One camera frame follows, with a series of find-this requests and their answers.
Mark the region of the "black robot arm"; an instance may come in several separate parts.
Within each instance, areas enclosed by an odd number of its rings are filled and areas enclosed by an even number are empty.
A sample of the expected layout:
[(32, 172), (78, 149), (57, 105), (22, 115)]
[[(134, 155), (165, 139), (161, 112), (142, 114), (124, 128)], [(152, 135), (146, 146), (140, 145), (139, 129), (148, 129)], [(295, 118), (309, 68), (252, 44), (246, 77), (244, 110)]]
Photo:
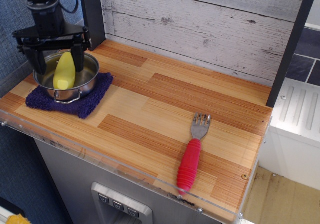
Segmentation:
[(44, 52), (69, 49), (75, 70), (84, 69), (85, 51), (91, 48), (91, 37), (85, 26), (70, 24), (64, 19), (68, 12), (60, 0), (27, 0), (35, 25), (13, 32), (19, 52), (23, 53), (38, 74), (45, 74)]

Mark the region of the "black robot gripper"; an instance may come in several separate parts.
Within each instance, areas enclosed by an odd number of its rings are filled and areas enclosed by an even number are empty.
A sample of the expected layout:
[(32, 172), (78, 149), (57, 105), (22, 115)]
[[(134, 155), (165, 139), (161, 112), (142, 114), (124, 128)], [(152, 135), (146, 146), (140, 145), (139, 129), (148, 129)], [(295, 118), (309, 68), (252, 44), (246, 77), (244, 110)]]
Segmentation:
[(26, 55), (33, 69), (44, 75), (47, 64), (43, 51), (71, 49), (75, 70), (84, 69), (84, 52), (91, 48), (89, 30), (85, 26), (65, 21), (64, 7), (59, 1), (28, 2), (35, 25), (13, 32), (18, 51)]

